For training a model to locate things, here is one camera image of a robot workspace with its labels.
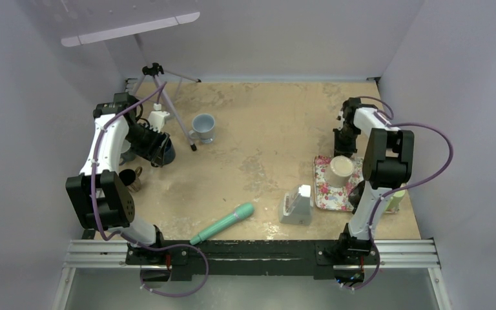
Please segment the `grey mug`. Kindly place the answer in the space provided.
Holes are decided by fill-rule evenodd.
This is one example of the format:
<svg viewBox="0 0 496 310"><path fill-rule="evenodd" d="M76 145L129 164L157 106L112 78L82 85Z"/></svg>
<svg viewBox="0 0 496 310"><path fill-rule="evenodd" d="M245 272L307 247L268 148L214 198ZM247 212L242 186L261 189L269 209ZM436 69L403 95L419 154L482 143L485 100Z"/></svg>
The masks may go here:
<svg viewBox="0 0 496 310"><path fill-rule="evenodd" d="M134 161L136 157L137 156L135 152L132 150L131 143L125 140L121 147L121 154L119 156L119 166Z"/></svg>

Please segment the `dark blue mug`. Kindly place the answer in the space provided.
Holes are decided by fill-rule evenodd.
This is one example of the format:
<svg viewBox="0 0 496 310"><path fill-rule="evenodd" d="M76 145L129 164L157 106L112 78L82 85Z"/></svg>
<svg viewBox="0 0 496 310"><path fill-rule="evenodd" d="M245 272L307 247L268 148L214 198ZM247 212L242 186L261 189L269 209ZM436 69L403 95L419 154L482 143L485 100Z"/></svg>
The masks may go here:
<svg viewBox="0 0 496 310"><path fill-rule="evenodd" d="M165 143L162 143L156 160L156 165L159 167L168 165L174 161L176 157L176 151L174 145L170 139Z"/></svg>

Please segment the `cream mug black handle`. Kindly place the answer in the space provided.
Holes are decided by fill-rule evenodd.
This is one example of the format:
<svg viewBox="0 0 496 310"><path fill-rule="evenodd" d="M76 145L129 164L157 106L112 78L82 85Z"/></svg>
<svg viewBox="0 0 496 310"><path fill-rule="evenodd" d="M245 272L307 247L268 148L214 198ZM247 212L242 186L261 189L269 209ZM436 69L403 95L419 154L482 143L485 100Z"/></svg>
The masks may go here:
<svg viewBox="0 0 496 310"><path fill-rule="evenodd" d="M324 172L328 185L336 188L345 187L355 170L354 163L345 156L334 157Z"/></svg>

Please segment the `brown small mug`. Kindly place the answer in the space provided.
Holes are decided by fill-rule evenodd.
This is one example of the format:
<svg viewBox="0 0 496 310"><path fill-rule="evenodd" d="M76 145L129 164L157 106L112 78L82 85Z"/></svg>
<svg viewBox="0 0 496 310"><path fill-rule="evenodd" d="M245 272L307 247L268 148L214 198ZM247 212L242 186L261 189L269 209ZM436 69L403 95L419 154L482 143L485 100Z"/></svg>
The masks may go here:
<svg viewBox="0 0 496 310"><path fill-rule="evenodd" d="M119 173L119 178L130 192L139 192L142 188L140 180L142 172L143 167L125 169Z"/></svg>

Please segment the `white footed mug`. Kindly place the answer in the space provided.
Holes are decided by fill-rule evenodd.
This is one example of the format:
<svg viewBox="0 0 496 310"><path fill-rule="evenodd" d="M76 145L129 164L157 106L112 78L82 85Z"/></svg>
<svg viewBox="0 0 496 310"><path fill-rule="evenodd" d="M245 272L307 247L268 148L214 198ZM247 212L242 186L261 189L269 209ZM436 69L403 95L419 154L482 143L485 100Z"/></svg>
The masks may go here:
<svg viewBox="0 0 496 310"><path fill-rule="evenodd" d="M215 118L210 114L199 114L192 120L192 130L189 137L199 140L204 144L210 144L215 140Z"/></svg>

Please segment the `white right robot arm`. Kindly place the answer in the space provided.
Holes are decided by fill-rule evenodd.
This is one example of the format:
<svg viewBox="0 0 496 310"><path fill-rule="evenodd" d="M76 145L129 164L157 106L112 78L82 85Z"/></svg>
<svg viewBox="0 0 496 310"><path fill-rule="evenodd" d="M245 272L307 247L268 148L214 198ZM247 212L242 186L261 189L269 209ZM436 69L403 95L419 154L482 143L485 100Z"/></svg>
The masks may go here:
<svg viewBox="0 0 496 310"><path fill-rule="evenodd" d="M370 254L375 226L385 212L389 195L408 182L412 175L415 135L392 125L375 105L360 98L342 104L334 129L334 154L351 157L357 153L357 138L368 137L362 162L363 180L354 189L354 213L340 234L336 253L343 262L354 262Z"/></svg>

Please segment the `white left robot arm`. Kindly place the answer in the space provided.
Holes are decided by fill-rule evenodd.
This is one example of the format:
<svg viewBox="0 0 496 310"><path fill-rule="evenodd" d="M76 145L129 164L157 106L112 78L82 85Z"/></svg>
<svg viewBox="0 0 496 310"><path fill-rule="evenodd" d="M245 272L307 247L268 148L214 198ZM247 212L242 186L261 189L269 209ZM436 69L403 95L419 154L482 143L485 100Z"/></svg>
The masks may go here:
<svg viewBox="0 0 496 310"><path fill-rule="evenodd" d="M158 241L157 227L136 215L134 199L119 175L126 150L154 167L170 163L166 155L173 147L163 131L170 113L156 103L146 123L139 123L137 109L142 104L143 100L122 92L111 102L96 105L88 158L77 176L67 178L65 189L82 228L100 232L104 240L120 234L143 245L141 255L150 264L159 264L167 247Z"/></svg>

